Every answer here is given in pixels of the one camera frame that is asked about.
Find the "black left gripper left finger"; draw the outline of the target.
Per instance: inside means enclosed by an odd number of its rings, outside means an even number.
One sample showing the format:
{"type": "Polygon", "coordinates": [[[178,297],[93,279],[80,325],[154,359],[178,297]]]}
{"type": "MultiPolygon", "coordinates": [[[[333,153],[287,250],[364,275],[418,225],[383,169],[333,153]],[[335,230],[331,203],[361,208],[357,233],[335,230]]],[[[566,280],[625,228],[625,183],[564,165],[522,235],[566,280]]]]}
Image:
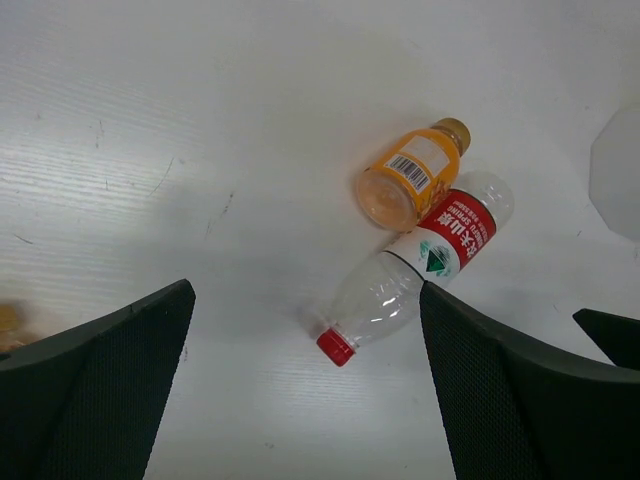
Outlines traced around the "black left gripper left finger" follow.
{"type": "Polygon", "coordinates": [[[183,279],[2,355],[2,478],[143,478],[195,299],[183,279]]]}

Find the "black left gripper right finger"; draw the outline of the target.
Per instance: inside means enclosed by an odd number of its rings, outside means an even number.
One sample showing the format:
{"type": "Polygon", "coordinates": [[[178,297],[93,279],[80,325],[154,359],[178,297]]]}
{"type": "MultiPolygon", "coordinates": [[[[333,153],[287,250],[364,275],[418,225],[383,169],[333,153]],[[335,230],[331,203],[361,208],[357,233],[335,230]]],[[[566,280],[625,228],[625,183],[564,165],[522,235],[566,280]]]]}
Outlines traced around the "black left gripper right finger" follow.
{"type": "Polygon", "coordinates": [[[639,370],[551,346],[433,283],[423,336],[459,479],[635,479],[639,370]]]}

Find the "orange juice bottle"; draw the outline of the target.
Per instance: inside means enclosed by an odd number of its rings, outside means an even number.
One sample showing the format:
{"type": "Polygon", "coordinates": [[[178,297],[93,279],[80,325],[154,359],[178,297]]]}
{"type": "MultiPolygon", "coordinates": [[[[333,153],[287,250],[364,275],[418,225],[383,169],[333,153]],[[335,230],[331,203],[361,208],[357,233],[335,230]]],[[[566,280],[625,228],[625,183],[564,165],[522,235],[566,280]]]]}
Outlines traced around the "orange juice bottle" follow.
{"type": "Polygon", "coordinates": [[[10,304],[0,306],[0,351],[2,354],[34,343],[36,335],[28,328],[22,314],[10,304]]]}
{"type": "Polygon", "coordinates": [[[362,211],[384,229],[411,230],[452,186],[470,144],[468,127],[451,117],[405,134],[357,176],[362,211]]]}

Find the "translucent white plastic bin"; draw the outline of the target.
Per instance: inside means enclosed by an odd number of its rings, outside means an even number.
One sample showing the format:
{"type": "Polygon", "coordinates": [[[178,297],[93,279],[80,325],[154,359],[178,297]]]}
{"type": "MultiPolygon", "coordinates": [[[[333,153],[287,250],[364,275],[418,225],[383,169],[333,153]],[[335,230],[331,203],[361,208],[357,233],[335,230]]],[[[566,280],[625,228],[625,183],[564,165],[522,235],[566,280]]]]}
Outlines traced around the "translucent white plastic bin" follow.
{"type": "Polygon", "coordinates": [[[639,242],[639,104],[618,110],[591,145],[589,198],[607,227],[639,242]]]}

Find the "black right arm gripper tip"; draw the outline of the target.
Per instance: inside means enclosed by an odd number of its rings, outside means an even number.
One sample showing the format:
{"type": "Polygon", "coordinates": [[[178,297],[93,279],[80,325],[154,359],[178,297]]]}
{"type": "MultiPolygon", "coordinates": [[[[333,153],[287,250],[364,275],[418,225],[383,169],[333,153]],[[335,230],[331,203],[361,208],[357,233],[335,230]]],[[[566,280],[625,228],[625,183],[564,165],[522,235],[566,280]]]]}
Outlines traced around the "black right arm gripper tip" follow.
{"type": "Polygon", "coordinates": [[[617,367],[640,369],[640,322],[610,313],[581,309],[574,321],[617,367]]]}

